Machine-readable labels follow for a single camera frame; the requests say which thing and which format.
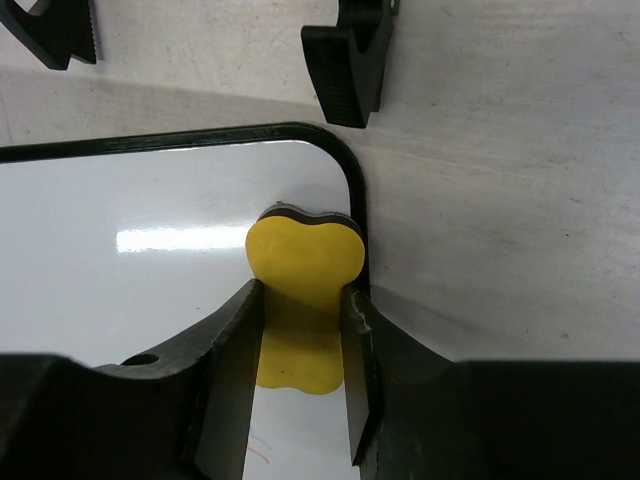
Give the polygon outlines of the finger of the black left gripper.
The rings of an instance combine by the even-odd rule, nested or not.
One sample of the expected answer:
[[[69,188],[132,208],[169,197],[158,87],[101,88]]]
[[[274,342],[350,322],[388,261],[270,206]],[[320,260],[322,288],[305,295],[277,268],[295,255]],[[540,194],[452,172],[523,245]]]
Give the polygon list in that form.
[[[306,67],[327,123],[364,129],[379,110],[399,9],[392,0],[340,0],[334,26],[302,27]]]
[[[50,70],[67,70],[72,59],[98,62],[93,1],[36,1],[25,10],[1,0],[1,24]]]

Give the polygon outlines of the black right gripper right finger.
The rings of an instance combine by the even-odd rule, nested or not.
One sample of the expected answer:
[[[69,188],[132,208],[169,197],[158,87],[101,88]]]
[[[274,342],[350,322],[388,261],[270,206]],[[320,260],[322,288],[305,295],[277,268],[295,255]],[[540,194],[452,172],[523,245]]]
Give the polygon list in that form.
[[[349,442],[364,479],[635,479],[639,366],[453,362],[341,298]]]

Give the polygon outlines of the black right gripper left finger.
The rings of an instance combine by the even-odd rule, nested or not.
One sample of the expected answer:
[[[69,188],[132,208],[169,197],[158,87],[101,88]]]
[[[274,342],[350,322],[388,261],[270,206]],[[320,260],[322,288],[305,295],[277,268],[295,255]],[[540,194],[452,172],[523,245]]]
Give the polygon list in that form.
[[[5,479],[239,479],[264,326],[263,287],[119,365],[1,358]]]

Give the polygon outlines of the black framed whiteboard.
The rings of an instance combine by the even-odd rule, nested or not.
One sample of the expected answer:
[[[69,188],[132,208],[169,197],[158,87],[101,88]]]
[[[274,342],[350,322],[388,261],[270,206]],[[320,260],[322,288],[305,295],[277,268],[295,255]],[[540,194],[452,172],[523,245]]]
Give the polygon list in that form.
[[[279,204],[350,217],[366,248],[362,169],[310,125],[4,148],[1,358],[96,368],[174,337],[256,280],[246,235]],[[311,395],[261,388],[256,375],[239,479],[358,475],[344,378]]]

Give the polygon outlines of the yellow whiteboard eraser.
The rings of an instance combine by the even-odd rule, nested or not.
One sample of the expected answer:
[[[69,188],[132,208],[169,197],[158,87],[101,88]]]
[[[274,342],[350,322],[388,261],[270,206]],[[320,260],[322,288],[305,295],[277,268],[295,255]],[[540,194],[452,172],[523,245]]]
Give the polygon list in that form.
[[[264,293],[258,386],[335,391],[344,378],[342,291],[359,277],[366,257],[360,228],[340,213],[279,204],[249,229],[245,251]]]

